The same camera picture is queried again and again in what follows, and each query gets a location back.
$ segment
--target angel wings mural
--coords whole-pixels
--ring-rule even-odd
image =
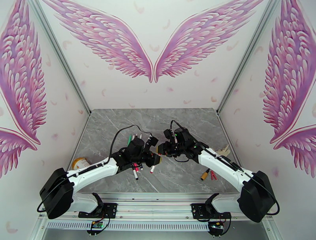
[[[269,46],[263,113],[274,128],[270,143],[285,147],[295,167],[316,176],[316,125],[291,131],[315,84],[316,37],[297,0],[282,0]]]
[[[171,35],[155,65],[132,29],[116,16],[68,0],[43,0],[61,25],[92,52],[132,78],[158,82],[176,77],[215,52],[244,26],[263,0],[233,0],[184,20]]]
[[[0,127],[0,178],[27,148],[40,144],[36,130],[45,123],[44,73],[34,24],[25,0],[17,0],[1,34],[0,93],[17,132]]]

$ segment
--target gray marble surface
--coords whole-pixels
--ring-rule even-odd
[[[199,141],[218,150],[227,146],[227,140],[213,109],[96,109],[93,110],[88,126],[76,153],[76,158],[86,157],[89,163],[103,160],[109,154],[110,145],[116,132],[126,126],[137,124],[144,131],[150,131],[160,141],[165,142],[163,131],[175,119]],[[113,152],[127,145],[129,134],[138,133],[136,127],[120,133],[115,141]],[[82,192],[187,192],[187,193],[232,193],[235,188],[217,176],[210,175],[203,182],[202,173],[207,168],[193,160],[178,163],[174,159],[163,157],[153,174],[144,165],[136,181],[131,169],[115,176],[106,177],[82,189]]]

